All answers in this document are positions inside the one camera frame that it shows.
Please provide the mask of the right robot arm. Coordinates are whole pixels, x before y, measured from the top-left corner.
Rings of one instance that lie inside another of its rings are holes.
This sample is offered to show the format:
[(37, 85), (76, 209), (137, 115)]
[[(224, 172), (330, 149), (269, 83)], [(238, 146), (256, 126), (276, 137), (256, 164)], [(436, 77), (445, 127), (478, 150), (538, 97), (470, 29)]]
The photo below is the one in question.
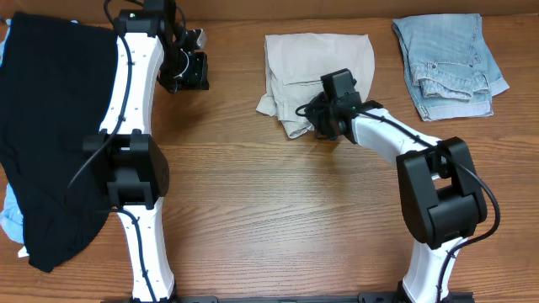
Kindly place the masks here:
[(320, 139), (345, 136), (390, 162), (398, 173), (403, 219), (414, 238), (408, 272), (393, 292), (371, 292), (360, 302), (473, 302), (448, 284), (460, 250), (477, 240), (487, 218), (484, 186), (467, 144), (441, 140), (396, 120), (378, 102), (364, 102), (350, 70), (321, 78), (323, 90), (296, 109)]

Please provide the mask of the beige khaki shorts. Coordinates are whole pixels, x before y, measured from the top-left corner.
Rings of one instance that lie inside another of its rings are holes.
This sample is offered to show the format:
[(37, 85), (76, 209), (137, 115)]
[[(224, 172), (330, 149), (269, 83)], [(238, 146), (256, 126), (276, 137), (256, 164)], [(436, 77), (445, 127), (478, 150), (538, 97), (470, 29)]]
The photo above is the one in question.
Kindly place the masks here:
[(356, 80), (355, 90), (365, 102), (375, 72), (368, 35), (267, 35), (264, 61), (266, 93), (256, 110), (275, 117), (291, 139), (313, 129), (296, 109), (323, 91), (321, 76), (349, 69)]

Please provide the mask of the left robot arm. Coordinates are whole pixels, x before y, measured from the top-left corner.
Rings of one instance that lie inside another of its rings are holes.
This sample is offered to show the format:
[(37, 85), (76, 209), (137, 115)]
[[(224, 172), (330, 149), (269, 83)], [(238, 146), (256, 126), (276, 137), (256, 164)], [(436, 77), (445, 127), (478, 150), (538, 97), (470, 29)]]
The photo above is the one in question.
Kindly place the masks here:
[(131, 302), (178, 302), (163, 231), (169, 165), (152, 137), (155, 88), (169, 93), (207, 90), (203, 29), (187, 29), (174, 0), (146, 0), (110, 19), (117, 67), (109, 107), (96, 135), (83, 141), (91, 170), (120, 218), (133, 274)]

